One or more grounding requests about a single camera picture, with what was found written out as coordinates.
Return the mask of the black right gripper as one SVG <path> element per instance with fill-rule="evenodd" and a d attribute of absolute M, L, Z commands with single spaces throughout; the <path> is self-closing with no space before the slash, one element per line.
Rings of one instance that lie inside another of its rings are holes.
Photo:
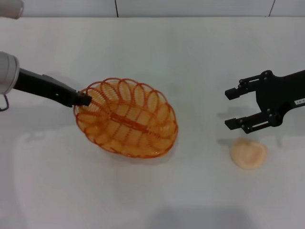
<path fill-rule="evenodd" d="M 225 120 L 230 130 L 242 129 L 246 134 L 280 126 L 287 112 L 305 105 L 305 72 L 300 71 L 278 77 L 267 70 L 260 75 L 239 80 L 237 88 L 225 91 L 229 100 L 256 92 L 256 100 L 262 112 Z"/>

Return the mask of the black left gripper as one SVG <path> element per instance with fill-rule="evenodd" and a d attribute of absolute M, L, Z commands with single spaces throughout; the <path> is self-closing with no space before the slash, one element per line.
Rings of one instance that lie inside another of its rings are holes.
<path fill-rule="evenodd" d="M 64 106 L 89 106 L 92 97 L 47 75 L 20 69 L 14 89 L 54 100 Z"/>

